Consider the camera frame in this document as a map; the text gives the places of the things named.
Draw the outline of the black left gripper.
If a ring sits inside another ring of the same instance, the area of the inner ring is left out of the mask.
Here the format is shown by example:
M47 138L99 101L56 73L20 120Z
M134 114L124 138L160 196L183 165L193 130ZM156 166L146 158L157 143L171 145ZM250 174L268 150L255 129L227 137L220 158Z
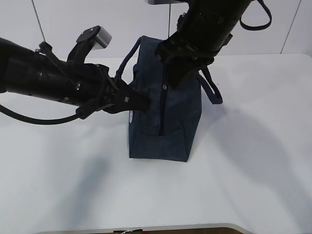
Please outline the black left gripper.
M76 43L62 61L54 54L52 45L42 41L36 51L40 61L36 96L77 106L79 115L101 110L110 114L147 111L151 101L146 95L110 77L109 67L86 63L91 51L88 42Z

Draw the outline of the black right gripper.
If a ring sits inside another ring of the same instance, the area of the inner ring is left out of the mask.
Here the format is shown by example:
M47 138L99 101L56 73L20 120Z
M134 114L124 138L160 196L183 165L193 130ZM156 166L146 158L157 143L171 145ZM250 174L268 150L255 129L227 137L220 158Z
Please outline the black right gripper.
M156 54L168 63L168 84L175 88L192 73L207 66L232 38L232 30L251 4L250 0L187 0L177 31L159 43Z

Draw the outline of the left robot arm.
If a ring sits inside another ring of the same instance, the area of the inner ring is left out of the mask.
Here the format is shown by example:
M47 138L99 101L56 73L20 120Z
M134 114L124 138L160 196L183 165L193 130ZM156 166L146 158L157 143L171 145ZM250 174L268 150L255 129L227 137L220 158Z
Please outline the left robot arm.
M85 62L93 48L105 49L111 40L102 26L86 29L63 61L47 42L32 51L1 39L0 91L74 105L84 115L99 110L110 114L146 111L151 101L145 94L120 76L110 77L109 67Z

